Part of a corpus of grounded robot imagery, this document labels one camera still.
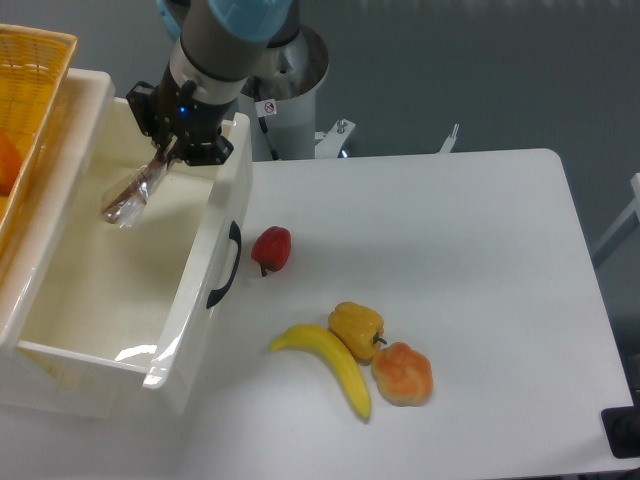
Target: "red bell pepper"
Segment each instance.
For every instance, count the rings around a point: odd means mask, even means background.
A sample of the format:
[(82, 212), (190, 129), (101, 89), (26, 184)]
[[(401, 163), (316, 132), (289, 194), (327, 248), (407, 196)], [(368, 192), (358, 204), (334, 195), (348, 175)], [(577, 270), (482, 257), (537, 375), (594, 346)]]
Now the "red bell pepper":
[(262, 276), (267, 270), (277, 272), (284, 267), (291, 252), (291, 233), (286, 228), (269, 227), (256, 240), (251, 258), (260, 264)]

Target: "orange basket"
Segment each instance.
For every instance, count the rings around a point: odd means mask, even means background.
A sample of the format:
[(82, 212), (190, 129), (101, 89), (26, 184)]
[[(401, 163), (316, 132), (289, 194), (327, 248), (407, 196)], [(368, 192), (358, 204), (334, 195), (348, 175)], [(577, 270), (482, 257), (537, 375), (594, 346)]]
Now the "orange basket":
[(22, 156), (18, 179), (4, 212), (0, 209), (0, 254), (28, 192), (56, 95), (76, 45), (73, 35), (0, 24), (0, 130)]

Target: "toy fruit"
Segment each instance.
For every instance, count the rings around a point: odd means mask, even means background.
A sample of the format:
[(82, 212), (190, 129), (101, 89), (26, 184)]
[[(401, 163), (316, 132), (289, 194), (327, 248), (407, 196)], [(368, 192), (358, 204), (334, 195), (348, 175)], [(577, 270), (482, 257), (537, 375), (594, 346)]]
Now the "toy fruit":
[(340, 303), (329, 315), (329, 328), (358, 360), (369, 362), (380, 348), (384, 321), (378, 312), (353, 302)]
[(262, 276), (277, 272), (287, 263), (291, 252), (291, 233), (286, 228), (269, 227), (256, 240), (251, 258), (260, 264)]
[(371, 372), (380, 394), (394, 405), (422, 405), (433, 390), (431, 363), (406, 343), (396, 342), (376, 353)]
[(369, 418), (371, 397), (367, 385), (355, 359), (333, 333), (318, 325), (294, 325), (269, 345), (270, 352), (281, 348), (308, 350), (326, 360), (338, 377), (353, 409), (363, 419)]
[(0, 195), (9, 195), (20, 173), (22, 157), (15, 145), (0, 131)]

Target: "drawer handle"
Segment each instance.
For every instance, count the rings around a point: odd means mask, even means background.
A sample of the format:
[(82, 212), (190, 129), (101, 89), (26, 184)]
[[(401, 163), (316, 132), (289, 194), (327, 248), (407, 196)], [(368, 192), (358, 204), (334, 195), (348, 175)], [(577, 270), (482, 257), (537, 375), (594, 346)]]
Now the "drawer handle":
[(233, 262), (231, 276), (229, 277), (229, 281), (225, 284), (224, 287), (218, 288), (216, 290), (211, 290), (211, 292), (209, 293), (209, 298), (207, 299), (207, 309), (220, 303), (220, 300), (222, 300), (222, 298), (231, 288), (233, 279), (236, 278), (236, 273), (238, 273), (238, 265), (240, 264), (240, 253), (242, 252), (242, 236), (240, 234), (240, 227), (235, 221), (232, 221), (231, 226), (229, 227), (229, 239), (233, 240), (238, 245), (238, 253), (236, 253), (236, 259)]

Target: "banana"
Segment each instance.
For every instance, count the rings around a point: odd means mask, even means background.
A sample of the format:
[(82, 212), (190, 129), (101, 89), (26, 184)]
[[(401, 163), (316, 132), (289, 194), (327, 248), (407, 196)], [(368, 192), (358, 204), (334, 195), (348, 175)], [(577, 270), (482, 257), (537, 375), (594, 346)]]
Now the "banana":
[(353, 355), (338, 337), (318, 325), (303, 323), (289, 328), (269, 345), (270, 352), (276, 352), (281, 348), (309, 350), (324, 358), (338, 377), (353, 409), (363, 419), (369, 419), (369, 390)]

